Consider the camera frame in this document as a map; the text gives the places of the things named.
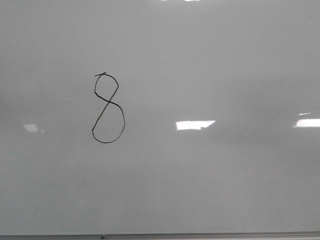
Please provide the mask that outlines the white whiteboard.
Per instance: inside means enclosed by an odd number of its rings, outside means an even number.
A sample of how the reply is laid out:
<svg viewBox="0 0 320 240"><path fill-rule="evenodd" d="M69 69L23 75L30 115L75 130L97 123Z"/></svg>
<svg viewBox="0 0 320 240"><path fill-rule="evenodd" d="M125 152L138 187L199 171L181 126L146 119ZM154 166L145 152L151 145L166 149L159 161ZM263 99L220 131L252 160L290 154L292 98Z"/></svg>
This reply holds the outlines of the white whiteboard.
<svg viewBox="0 0 320 240"><path fill-rule="evenodd" d="M3 0L3 235L320 229L317 0Z"/></svg>

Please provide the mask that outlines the grey aluminium whiteboard frame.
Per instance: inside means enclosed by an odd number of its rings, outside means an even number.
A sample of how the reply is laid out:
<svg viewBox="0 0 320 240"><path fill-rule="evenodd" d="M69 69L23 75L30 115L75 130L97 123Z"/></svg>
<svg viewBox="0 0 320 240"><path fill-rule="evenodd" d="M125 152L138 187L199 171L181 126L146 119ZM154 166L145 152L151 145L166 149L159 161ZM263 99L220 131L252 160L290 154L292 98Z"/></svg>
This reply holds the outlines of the grey aluminium whiteboard frame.
<svg viewBox="0 0 320 240"><path fill-rule="evenodd" d="M14 234L2 240L318 240L319 231L230 233Z"/></svg>

